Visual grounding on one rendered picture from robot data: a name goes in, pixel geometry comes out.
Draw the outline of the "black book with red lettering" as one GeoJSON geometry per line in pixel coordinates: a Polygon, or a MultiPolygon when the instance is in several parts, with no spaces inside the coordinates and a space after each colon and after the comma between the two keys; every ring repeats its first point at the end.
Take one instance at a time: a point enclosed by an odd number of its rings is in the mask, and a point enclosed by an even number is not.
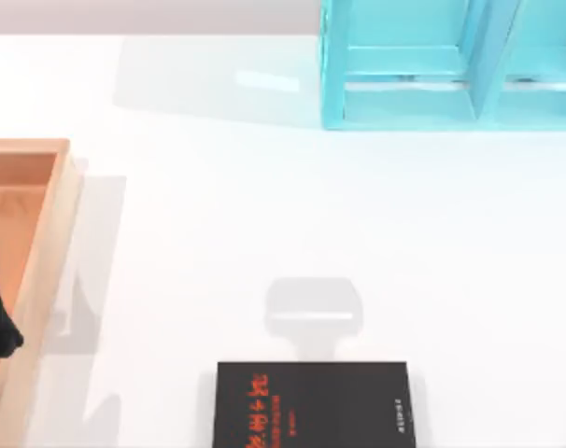
{"type": "Polygon", "coordinates": [[[417,448],[403,362],[220,362],[212,448],[417,448]]]}

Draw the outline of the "light blue rack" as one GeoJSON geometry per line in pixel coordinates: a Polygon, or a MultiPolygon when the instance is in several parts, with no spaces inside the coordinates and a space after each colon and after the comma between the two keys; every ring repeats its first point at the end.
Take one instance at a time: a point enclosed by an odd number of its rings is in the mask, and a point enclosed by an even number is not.
{"type": "Polygon", "coordinates": [[[321,0],[329,130],[566,131],[566,0],[321,0]]]}

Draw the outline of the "shallow salmon-coloured box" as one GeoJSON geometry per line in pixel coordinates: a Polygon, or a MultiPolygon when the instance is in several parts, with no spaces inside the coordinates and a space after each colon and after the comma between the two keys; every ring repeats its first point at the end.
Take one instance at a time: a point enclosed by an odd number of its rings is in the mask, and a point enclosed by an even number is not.
{"type": "Polygon", "coordinates": [[[66,139],[0,138],[0,295],[24,337],[0,359],[0,448],[20,448],[71,241],[81,173],[66,139]]]}

